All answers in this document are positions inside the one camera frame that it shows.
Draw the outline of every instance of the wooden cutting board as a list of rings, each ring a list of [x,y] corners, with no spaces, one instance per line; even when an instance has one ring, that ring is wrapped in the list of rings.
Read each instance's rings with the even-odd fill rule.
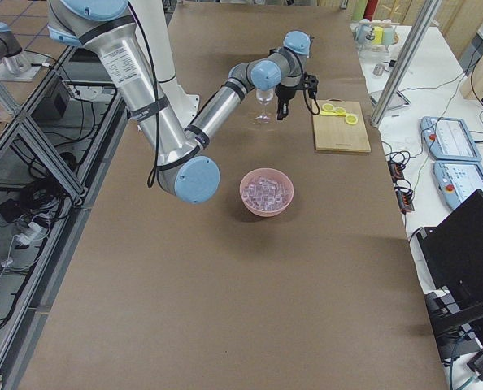
[[[348,124],[342,116],[313,115],[312,122],[314,124],[316,150],[362,153],[367,153],[371,150],[359,102],[319,100],[318,103],[320,107],[324,103],[331,103],[335,107],[343,107],[346,109],[346,112],[356,114],[359,122]]]

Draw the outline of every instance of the computer monitor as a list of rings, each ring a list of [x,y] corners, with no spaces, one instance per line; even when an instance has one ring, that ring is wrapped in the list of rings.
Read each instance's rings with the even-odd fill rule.
[[[438,227],[419,237],[435,286],[461,310],[483,302],[483,192],[475,191]],[[469,323],[483,345],[483,318]]]

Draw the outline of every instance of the plastic container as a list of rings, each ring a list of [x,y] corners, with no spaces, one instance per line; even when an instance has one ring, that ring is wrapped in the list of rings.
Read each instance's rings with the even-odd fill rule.
[[[274,180],[278,184],[283,184],[286,198],[283,201],[283,206],[281,206],[279,209],[272,211],[260,210],[252,206],[250,204],[250,200],[247,199],[247,197],[244,197],[244,189],[250,184],[253,179],[257,180],[259,177],[265,178],[267,180]],[[259,215],[260,217],[273,217],[274,215],[278,215],[279,213],[283,212],[283,210],[286,209],[292,202],[292,199],[294,198],[294,186],[292,184],[292,181],[285,173],[273,168],[258,168],[250,171],[243,177],[243,179],[241,179],[240,197],[245,207],[251,213]]]

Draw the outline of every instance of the white desk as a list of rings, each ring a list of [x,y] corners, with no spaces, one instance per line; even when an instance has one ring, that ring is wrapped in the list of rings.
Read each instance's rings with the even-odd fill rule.
[[[401,44],[406,40],[409,31],[410,27],[397,27]],[[388,72],[384,72],[382,76],[372,74],[375,65],[383,61],[389,61],[389,53],[364,50],[360,54],[361,68],[366,77],[368,92],[383,89],[386,84]],[[438,29],[430,28],[399,89],[438,86],[453,80],[461,73],[462,68]],[[480,103],[463,99],[459,91],[451,101],[446,113],[443,114],[455,90],[465,80],[466,78],[461,76],[455,82],[444,85],[439,89],[403,92],[411,101],[411,105],[407,110],[391,111],[391,115],[398,116],[387,116],[383,119],[379,127],[383,141],[388,142],[394,151],[408,150],[412,155],[418,154],[420,152],[420,118],[423,116],[439,117],[443,115],[451,118],[462,118],[466,121],[470,130],[483,132],[483,124],[479,119],[479,114],[483,110]],[[483,134],[473,133],[473,137],[480,140],[483,139]],[[483,144],[477,144],[477,146],[481,152],[483,165]],[[404,175],[414,186],[419,170],[427,157],[428,150],[424,147],[424,152],[407,164]],[[406,231],[408,236],[411,236],[421,226],[437,226],[450,213],[450,209],[446,206],[433,178],[433,161],[430,157],[428,161],[425,161],[425,165],[420,171],[420,180],[415,190],[414,206],[416,210],[407,215]],[[433,281],[416,239],[411,241],[411,252],[417,265],[420,285],[424,293],[429,293],[434,290]],[[471,371],[465,365],[471,356],[465,355],[455,362],[453,368],[455,388],[471,375]],[[468,388],[483,390],[483,382],[474,382]]]

